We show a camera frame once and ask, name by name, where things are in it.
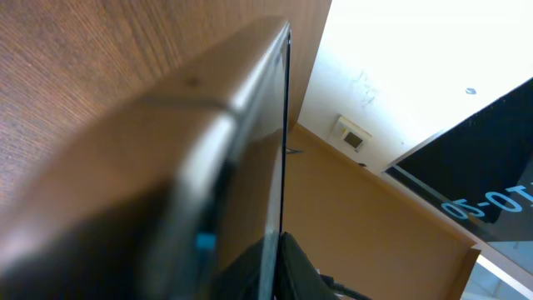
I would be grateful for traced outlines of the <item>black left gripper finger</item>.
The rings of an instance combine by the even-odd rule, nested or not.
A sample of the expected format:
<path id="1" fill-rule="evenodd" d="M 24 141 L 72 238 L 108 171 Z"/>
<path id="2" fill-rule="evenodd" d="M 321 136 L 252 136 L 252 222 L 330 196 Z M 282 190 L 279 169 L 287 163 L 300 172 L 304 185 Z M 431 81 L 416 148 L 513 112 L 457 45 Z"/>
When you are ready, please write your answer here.
<path id="1" fill-rule="evenodd" d="M 278 243 L 274 296 L 277 300 L 337 300 L 296 239 L 284 232 Z"/>

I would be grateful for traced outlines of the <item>black Galaxy flip phone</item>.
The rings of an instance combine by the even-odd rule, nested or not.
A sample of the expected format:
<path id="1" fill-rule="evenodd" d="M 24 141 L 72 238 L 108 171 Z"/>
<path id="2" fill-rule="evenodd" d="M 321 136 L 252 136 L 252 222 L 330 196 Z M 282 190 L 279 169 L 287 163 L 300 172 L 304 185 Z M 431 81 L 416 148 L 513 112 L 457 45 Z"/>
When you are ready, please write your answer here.
<path id="1" fill-rule="evenodd" d="M 2 298 L 273 298 L 290 61 L 258 18 L 72 137 L 2 219 Z"/>

